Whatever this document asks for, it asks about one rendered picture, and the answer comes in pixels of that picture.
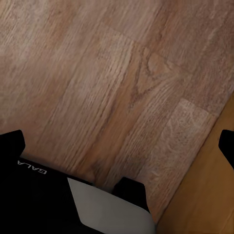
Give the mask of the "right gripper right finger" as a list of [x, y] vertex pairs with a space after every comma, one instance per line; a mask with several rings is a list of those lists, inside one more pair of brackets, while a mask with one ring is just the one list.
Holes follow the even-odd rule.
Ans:
[[218, 146], [234, 169], [234, 132], [223, 130]]

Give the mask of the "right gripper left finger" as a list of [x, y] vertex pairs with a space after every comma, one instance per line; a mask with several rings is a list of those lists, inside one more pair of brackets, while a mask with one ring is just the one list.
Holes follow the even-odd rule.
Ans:
[[0, 135], [0, 188], [25, 149], [21, 130]]

